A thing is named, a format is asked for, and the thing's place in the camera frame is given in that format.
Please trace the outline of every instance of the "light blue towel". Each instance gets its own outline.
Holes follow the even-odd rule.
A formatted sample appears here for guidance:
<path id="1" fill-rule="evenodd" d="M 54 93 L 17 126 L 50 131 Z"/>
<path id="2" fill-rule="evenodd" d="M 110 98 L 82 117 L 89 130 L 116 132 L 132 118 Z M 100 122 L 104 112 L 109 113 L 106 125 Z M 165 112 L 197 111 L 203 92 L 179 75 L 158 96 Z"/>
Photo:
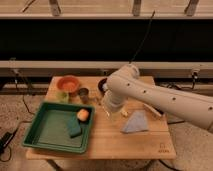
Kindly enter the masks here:
<path id="1" fill-rule="evenodd" d="M 144 110 L 136 110 L 124 125 L 122 133 L 148 131 L 148 123 Z"/>

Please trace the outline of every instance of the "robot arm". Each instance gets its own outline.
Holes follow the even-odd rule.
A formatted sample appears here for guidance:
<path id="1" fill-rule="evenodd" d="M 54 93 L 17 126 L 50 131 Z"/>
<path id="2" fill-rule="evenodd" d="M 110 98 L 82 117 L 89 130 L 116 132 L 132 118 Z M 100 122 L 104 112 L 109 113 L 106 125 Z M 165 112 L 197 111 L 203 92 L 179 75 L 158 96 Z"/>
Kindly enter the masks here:
<path id="1" fill-rule="evenodd" d="M 119 111 L 131 97 L 213 133 L 212 97 L 146 84 L 139 75 L 138 68 L 128 64 L 108 77 L 103 103 L 109 112 Z"/>

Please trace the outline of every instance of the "green plastic tray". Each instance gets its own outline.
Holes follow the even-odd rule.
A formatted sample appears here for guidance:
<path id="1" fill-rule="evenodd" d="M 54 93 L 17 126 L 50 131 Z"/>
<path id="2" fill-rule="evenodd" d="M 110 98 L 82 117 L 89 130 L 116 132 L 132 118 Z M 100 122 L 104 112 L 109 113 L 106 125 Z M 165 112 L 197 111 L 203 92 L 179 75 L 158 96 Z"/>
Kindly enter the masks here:
<path id="1" fill-rule="evenodd" d="M 82 108 L 89 111 L 89 118 L 80 122 L 82 134 L 70 138 L 68 121 Z M 23 146 L 83 153 L 87 148 L 93 115 L 92 106 L 43 102 L 24 137 Z"/>

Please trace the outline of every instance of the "tiled floor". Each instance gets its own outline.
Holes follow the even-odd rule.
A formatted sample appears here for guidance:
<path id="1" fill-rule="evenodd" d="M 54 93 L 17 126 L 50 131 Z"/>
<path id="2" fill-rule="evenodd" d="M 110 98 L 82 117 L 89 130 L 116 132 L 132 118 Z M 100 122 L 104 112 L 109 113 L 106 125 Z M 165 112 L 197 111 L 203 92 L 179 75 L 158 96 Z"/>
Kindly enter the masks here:
<path id="1" fill-rule="evenodd" d="M 32 112 L 35 112 L 44 96 L 26 96 L 25 99 Z M 30 120 L 19 95 L 0 96 L 0 137 L 6 131 L 12 131 L 19 120 Z M 26 160 L 26 149 L 22 147 L 22 137 L 28 124 L 21 125 L 17 135 L 11 142 L 12 158 L 9 162 L 0 162 L 0 171 L 51 171 L 45 161 Z M 213 170 L 213 135 L 188 123 L 171 125 L 170 132 L 177 152 L 177 158 L 167 162 L 178 169 L 187 171 Z M 140 160 L 93 160 L 93 161 L 56 161 L 63 170 L 142 170 L 145 161 Z M 158 161 L 149 168 L 150 171 L 167 171 Z"/>

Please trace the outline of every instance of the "orange bowl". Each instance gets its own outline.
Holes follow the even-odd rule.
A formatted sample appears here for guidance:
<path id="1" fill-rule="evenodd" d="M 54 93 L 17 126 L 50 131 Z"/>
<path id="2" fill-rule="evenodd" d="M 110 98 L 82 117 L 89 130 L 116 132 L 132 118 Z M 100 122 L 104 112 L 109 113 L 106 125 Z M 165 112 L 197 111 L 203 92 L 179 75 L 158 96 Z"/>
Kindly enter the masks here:
<path id="1" fill-rule="evenodd" d="M 69 93 L 76 93 L 80 83 L 78 79 L 73 75 L 64 76 L 57 82 L 57 88 Z"/>

